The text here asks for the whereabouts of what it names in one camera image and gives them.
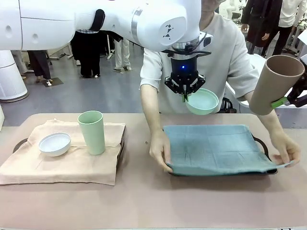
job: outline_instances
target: hand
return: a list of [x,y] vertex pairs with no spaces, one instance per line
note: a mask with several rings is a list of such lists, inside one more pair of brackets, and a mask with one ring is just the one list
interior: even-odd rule
[[285,164],[294,161],[288,167],[292,167],[301,160],[301,148],[283,130],[276,130],[270,134],[272,144],[280,155],[274,155],[273,161],[277,164]]
[[262,41],[267,40],[270,37],[270,34],[265,33],[265,35],[261,38]]
[[246,30],[248,30],[248,25],[247,24],[242,24],[241,32],[244,33]]
[[165,162],[171,162],[171,147],[169,139],[163,130],[152,133],[152,142],[149,154],[164,168],[165,171],[172,173],[173,170]]

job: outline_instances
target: bowl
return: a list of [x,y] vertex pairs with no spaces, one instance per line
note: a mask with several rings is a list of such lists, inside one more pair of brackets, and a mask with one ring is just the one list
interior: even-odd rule
[[207,115],[212,113],[219,105],[219,98],[207,89],[199,89],[189,97],[186,106],[191,113]]
[[50,157],[63,155],[71,146],[71,137],[67,133],[54,133],[43,138],[39,150]]

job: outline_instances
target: napkin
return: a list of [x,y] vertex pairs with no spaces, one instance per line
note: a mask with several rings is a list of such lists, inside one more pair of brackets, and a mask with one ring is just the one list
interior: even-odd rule
[[248,127],[166,126],[174,174],[188,176],[267,172],[276,165],[259,149]]
[[[125,124],[105,123],[106,151],[90,155],[77,122],[47,121],[37,126],[28,141],[0,167],[0,184],[25,183],[99,183],[115,185],[118,155]],[[65,154],[49,157],[39,150],[46,136],[64,132],[71,137]]]

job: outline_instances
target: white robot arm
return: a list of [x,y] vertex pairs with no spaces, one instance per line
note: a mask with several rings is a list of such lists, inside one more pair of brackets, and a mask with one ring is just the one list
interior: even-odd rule
[[187,99],[205,83],[197,57],[210,54],[200,18],[201,0],[1,0],[0,50],[58,48],[78,29],[112,31],[167,52],[173,65],[167,86]]

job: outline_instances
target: white shirt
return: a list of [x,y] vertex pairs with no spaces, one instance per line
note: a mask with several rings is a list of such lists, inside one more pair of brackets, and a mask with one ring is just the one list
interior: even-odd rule
[[283,0],[282,11],[279,18],[279,26],[297,26],[307,9],[306,6],[307,0]]
[[[197,69],[206,78],[202,88],[219,97],[220,104],[214,111],[216,113],[220,110],[226,81],[235,90],[236,97],[240,98],[255,89],[259,74],[250,63],[243,34],[231,20],[215,13],[204,31],[213,35],[213,41],[206,47],[212,54],[198,58]],[[149,84],[159,91],[161,113],[189,113],[182,96],[173,93],[164,84],[171,71],[171,59],[167,54],[145,49],[141,86]]]

